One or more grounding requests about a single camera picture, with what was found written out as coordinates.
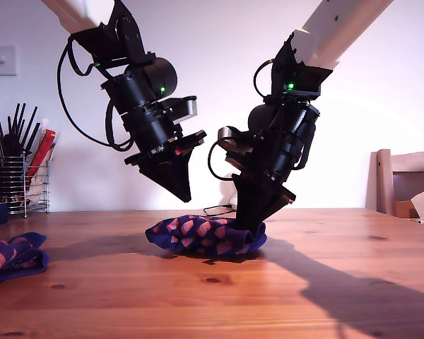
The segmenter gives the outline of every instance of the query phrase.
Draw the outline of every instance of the wooden chair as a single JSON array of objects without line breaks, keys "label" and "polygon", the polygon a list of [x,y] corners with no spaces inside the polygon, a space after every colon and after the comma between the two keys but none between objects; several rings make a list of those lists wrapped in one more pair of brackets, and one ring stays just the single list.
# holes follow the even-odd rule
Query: wooden chair
[{"label": "wooden chair", "polygon": [[399,218],[419,218],[411,199],[424,192],[424,152],[391,155],[377,152],[377,211]]}]

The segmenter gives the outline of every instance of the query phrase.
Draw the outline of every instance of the black chopstick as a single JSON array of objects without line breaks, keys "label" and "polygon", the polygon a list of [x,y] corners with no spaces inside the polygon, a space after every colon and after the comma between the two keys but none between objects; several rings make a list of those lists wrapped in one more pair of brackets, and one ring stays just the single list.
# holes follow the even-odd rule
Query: black chopstick
[{"label": "black chopstick", "polygon": [[25,125],[25,119],[22,120],[22,124],[20,125],[19,132],[17,133],[17,140],[20,140],[20,136],[22,135],[23,125]]},{"label": "black chopstick", "polygon": [[33,133],[32,133],[32,135],[30,137],[30,140],[28,140],[27,148],[25,149],[25,154],[26,155],[30,154],[31,146],[33,145],[33,141],[35,141],[36,133],[40,129],[40,126],[41,126],[41,123],[38,122],[36,124],[35,129],[33,130]]},{"label": "black chopstick", "polygon": [[4,136],[4,134],[3,134],[3,129],[1,127],[1,121],[0,121],[0,137],[1,137],[2,140],[3,140],[3,136]]},{"label": "black chopstick", "polygon": [[16,126],[17,126],[17,114],[19,113],[19,107],[20,107],[20,104],[17,104],[16,113],[14,113],[14,120],[13,120],[13,126],[12,126],[13,133],[16,130]]},{"label": "black chopstick", "polygon": [[23,105],[22,105],[22,111],[20,112],[19,122],[17,123],[17,126],[16,126],[16,135],[19,134],[20,125],[22,124],[23,112],[25,111],[25,106],[26,105],[27,104],[25,104],[25,103],[23,103]]},{"label": "black chopstick", "polygon": [[33,110],[33,114],[31,114],[30,122],[28,123],[28,127],[27,127],[27,129],[25,131],[25,134],[23,135],[23,138],[22,138],[22,147],[23,147],[23,145],[25,145],[25,142],[27,141],[28,133],[30,133],[31,124],[33,123],[33,119],[35,118],[36,111],[37,111],[37,106]]}]

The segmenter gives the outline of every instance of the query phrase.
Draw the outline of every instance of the white wall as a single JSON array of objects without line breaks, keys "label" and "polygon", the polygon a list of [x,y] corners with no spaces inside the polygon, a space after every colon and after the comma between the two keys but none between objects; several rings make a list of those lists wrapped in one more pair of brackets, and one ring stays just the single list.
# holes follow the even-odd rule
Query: white wall
[{"label": "white wall", "polygon": [[[126,0],[147,50],[169,59],[177,70],[176,95],[198,96],[199,116],[182,124],[186,133],[204,129],[206,144],[190,161],[193,200],[174,196],[124,165],[126,155],[95,145],[77,133],[61,110],[56,67],[68,33],[38,0],[0,0],[0,44],[18,47],[18,76],[0,78],[0,114],[17,102],[40,107],[61,131],[52,167],[52,210],[203,208],[228,198],[232,187],[209,174],[206,158],[217,130],[246,128],[260,97],[252,87],[256,68],[274,57],[283,41],[301,27],[319,0]],[[90,57],[76,49],[84,69]],[[95,73],[79,78],[64,68],[66,102],[78,124],[105,139],[106,93]],[[269,88],[269,79],[261,80]],[[318,121],[307,167],[285,184],[296,208],[373,206],[367,197],[370,153],[424,150],[424,0],[395,0],[344,54],[324,83],[315,106]],[[116,139],[125,134],[116,121]],[[217,151],[214,167],[233,167]]]}]

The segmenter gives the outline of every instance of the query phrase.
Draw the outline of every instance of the wood knot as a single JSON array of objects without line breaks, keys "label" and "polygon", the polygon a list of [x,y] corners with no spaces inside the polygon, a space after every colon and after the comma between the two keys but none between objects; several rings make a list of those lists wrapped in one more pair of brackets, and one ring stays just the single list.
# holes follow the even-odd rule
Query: wood knot
[{"label": "wood knot", "polygon": [[220,282],[220,279],[217,279],[217,278],[207,278],[206,281],[208,283],[219,283]]},{"label": "wood knot", "polygon": [[385,237],[378,237],[378,236],[376,236],[376,235],[371,235],[371,236],[369,236],[369,239],[372,239],[372,240],[388,240],[388,238],[385,238]]},{"label": "wood knot", "polygon": [[3,333],[3,334],[1,334],[0,336],[1,337],[13,337],[13,336],[22,336],[22,335],[25,335],[25,333],[24,332],[6,332],[6,333]]},{"label": "wood knot", "polygon": [[217,274],[214,277],[201,277],[201,281],[208,284],[234,285],[231,277],[226,274]]},{"label": "wood knot", "polygon": [[55,289],[55,290],[63,290],[64,288],[66,288],[66,286],[64,286],[62,284],[55,284],[55,285],[52,285],[50,287]]}]

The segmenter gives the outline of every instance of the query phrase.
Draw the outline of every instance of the wood grain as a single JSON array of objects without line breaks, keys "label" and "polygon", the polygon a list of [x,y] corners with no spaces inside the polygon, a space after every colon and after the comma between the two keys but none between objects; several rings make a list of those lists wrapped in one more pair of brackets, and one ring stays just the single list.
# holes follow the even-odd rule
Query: wood grain
[{"label": "wood grain", "polygon": [[424,152],[392,155],[393,172],[424,172]]},{"label": "wood grain", "polygon": [[191,211],[50,213],[40,275],[0,284],[2,338],[424,339],[424,225],[368,210],[282,210],[258,253],[174,254],[144,230]]}]

